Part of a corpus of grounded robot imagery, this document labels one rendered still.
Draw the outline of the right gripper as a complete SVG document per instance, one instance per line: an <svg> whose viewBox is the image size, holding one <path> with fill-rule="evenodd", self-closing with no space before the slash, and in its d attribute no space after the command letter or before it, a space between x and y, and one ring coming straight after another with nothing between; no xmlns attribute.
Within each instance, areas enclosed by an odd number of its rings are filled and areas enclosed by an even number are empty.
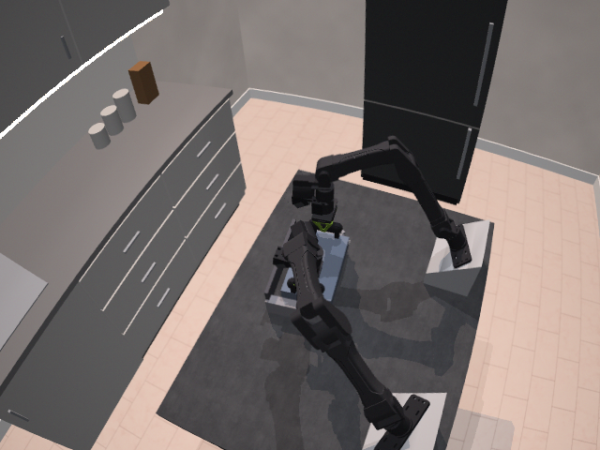
<svg viewBox="0 0 600 450"><path fill-rule="evenodd" d="M333 224L335 213L338 209L338 206L337 206L338 199L334 198L329 203L319 202L317 199L316 199L316 201L318 203L322 204L322 216L312 214L312 222L315 225L317 225L322 232L325 233ZM333 201L334 201L334 206L333 206ZM325 224L326 227L323 229L323 227L320 223Z"/></svg>

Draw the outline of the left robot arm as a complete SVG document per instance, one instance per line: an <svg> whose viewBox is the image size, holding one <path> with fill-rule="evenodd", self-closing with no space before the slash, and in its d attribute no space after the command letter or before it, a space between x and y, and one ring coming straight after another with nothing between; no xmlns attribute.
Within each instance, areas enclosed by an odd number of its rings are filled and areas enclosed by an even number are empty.
<svg viewBox="0 0 600 450"><path fill-rule="evenodd" d="M299 220L291 230L293 239L283 247L277 246L273 259L277 269L292 268L297 303L290 319L316 350L326 352L341 367L359 394L369 423L377 430L386 430L374 450L400 450L430 402L412 394L402 407L390 390L377 380L353 343L349 320L323 297L317 274L323 248L318 245L312 224ZM313 325L304 320L316 316L322 320Z"/></svg>

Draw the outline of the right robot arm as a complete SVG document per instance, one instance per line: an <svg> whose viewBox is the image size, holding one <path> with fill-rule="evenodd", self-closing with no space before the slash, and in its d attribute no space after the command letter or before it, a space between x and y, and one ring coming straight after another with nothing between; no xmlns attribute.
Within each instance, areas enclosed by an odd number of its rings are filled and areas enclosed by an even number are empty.
<svg viewBox="0 0 600 450"><path fill-rule="evenodd" d="M396 136L389 136L388 141L361 150L321 157L317 161L315 174L294 176L292 204L300 208L311 203L312 214L322 216L321 203L330 203L334 199L333 182L339 177L392 163L395 164L399 179L412 190L425 211L431 230L438 238L449 240L446 241L450 248L453 266L458 268L470 263L472 256L463 225L455 225L454 220L449 218L445 210L440 207L413 153Z"/></svg>

